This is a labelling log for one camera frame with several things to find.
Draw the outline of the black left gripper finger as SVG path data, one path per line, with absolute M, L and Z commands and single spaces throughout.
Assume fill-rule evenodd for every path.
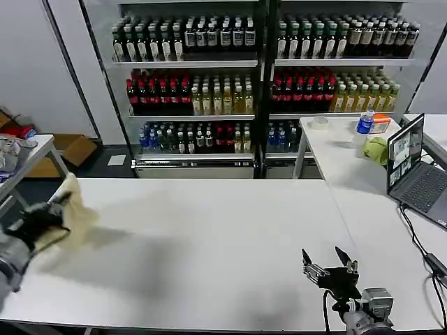
M 72 192 L 68 191 L 52 198 L 50 200 L 50 211 L 63 211 L 64 207 L 71 199 L 71 196 Z
M 39 237 L 35 245 L 36 251 L 43 251 L 54 244 L 58 244 L 63 239 L 67 238 L 71 230 L 68 228 L 50 228 L 41 237 Z

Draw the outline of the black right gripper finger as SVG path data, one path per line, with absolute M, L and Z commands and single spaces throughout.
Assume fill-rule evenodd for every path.
M 335 269 L 336 273 L 343 276 L 358 275 L 358 261 L 352 260 L 350 256 L 338 246 L 335 247 L 336 254 L 342 263 L 342 267 Z
M 319 278 L 329 276 L 329 272 L 313 263 L 305 249 L 302 249 L 303 273 L 309 280 L 318 280 Z

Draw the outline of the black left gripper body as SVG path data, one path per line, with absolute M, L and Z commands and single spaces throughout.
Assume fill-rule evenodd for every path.
M 35 248 L 38 241 L 51 232 L 66 236 L 70 229 L 64 227 L 64 206 L 59 203 L 40 202 L 24 211 L 14 224 L 5 229 L 5 235 L 23 241 L 28 248 Z

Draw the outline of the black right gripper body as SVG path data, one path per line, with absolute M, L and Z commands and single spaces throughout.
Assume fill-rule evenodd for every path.
M 325 268 L 325 275 L 321 277 L 321 287 L 331 291 L 337 301 L 361 298 L 357 289 L 359 275 L 348 272 L 346 267 Z

